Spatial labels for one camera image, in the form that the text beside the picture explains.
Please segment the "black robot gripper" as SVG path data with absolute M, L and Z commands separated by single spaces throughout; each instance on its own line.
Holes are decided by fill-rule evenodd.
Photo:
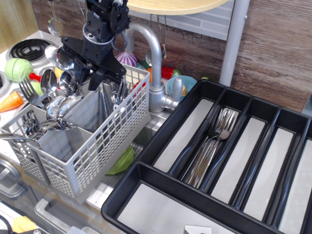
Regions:
M 74 60 L 77 84 L 90 79 L 88 90 L 95 91 L 104 79 L 122 79 L 126 68 L 114 56 L 111 43 L 95 44 L 87 39 L 61 38 L 64 53 Z

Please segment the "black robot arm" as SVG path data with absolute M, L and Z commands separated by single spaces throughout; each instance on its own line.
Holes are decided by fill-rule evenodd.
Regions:
M 129 28 L 129 8 L 125 0 L 88 0 L 87 21 L 83 38 L 62 37 L 61 55 L 74 62 L 78 84 L 90 79 L 88 89 L 94 91 L 105 79 L 120 84 L 126 69 L 115 58 L 115 39 Z

